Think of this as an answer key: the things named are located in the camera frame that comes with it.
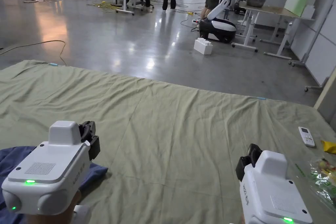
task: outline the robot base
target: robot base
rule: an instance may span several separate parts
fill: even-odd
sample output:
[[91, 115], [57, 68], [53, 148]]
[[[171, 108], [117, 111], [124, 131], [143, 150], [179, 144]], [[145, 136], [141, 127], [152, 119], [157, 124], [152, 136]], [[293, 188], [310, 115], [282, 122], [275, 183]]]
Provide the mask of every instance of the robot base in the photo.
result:
[[213, 20], [202, 19], [199, 22], [199, 36], [208, 39], [209, 33], [221, 42], [230, 43], [236, 36], [235, 24], [228, 20], [215, 18]]

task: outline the air conditioner remote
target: air conditioner remote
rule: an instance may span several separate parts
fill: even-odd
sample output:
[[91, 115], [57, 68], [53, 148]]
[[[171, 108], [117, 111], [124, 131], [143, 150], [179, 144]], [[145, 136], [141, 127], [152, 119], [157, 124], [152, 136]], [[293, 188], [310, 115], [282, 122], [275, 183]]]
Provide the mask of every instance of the air conditioner remote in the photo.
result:
[[315, 142], [313, 140], [313, 137], [310, 134], [309, 129], [299, 127], [299, 131], [300, 131], [302, 140], [304, 141], [305, 145], [308, 147], [315, 147]]

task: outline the plastic bag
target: plastic bag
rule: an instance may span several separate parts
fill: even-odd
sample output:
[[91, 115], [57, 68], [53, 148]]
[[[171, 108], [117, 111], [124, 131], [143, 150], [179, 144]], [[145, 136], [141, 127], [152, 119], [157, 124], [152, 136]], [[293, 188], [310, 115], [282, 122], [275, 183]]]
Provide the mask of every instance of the plastic bag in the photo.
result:
[[308, 179], [326, 206], [336, 212], [336, 167], [325, 158], [319, 158], [310, 163]]

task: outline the glossy gray floor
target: glossy gray floor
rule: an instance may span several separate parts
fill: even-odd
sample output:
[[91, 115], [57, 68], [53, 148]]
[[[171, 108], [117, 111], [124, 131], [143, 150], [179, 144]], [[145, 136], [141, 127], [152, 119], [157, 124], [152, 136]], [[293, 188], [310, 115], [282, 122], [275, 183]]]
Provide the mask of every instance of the glossy gray floor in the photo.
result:
[[[185, 10], [199, 10], [204, 1], [178, 0], [188, 5]], [[0, 0], [0, 47], [64, 40], [67, 44], [62, 57], [73, 67], [309, 106], [319, 96], [314, 91], [304, 92], [305, 85], [316, 85], [307, 69], [293, 68], [284, 59], [262, 54], [276, 52], [276, 46], [256, 42], [260, 52], [254, 53], [213, 42], [212, 54], [203, 56], [193, 49], [199, 33], [180, 24], [187, 14], [163, 13], [157, 2], [153, 13], [105, 13], [86, 5], [91, 2]], [[193, 26], [194, 17], [183, 24]], [[270, 36], [264, 30], [257, 34], [259, 38]], [[0, 69], [25, 59], [63, 64], [59, 58], [62, 47], [61, 42], [51, 42], [17, 48], [0, 56]]]

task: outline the white foam block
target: white foam block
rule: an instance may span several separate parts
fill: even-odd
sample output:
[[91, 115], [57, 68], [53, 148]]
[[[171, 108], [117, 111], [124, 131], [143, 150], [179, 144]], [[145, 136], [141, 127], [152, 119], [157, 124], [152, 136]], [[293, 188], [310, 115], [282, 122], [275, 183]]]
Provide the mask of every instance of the white foam block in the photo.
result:
[[198, 38], [197, 40], [195, 40], [194, 49], [201, 54], [211, 54], [212, 44], [210, 41], [207, 41], [203, 38]]

